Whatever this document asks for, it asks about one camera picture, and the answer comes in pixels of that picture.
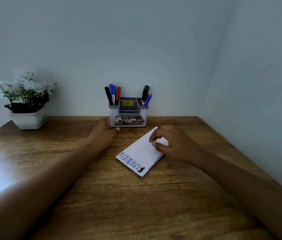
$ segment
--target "desk organizer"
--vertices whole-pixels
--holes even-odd
[[[110,125],[112,127],[144,127],[149,106],[140,106],[140,97],[120,97],[119,105],[111,106]]]

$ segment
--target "yellow price tag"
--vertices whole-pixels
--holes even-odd
[[[123,105],[123,106],[134,106],[134,105],[133,105],[133,102],[134,102],[134,101],[122,101],[122,105]]]

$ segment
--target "white hexagonal pot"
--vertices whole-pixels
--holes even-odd
[[[35,113],[12,113],[9,111],[12,121],[22,130],[36,130],[41,128],[46,120],[45,106]]]

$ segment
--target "wall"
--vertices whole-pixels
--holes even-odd
[[[202,117],[282,184],[282,0],[239,3]]]
[[[104,86],[153,93],[149,115],[193,116],[231,0],[0,0],[0,81],[58,82],[51,115],[106,116]],[[8,121],[0,99],[0,125]]]

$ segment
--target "product label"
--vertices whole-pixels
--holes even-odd
[[[115,117],[115,125],[142,125],[143,123],[144,120],[141,115]]]
[[[122,101],[123,106],[133,106],[133,102],[135,101]]]

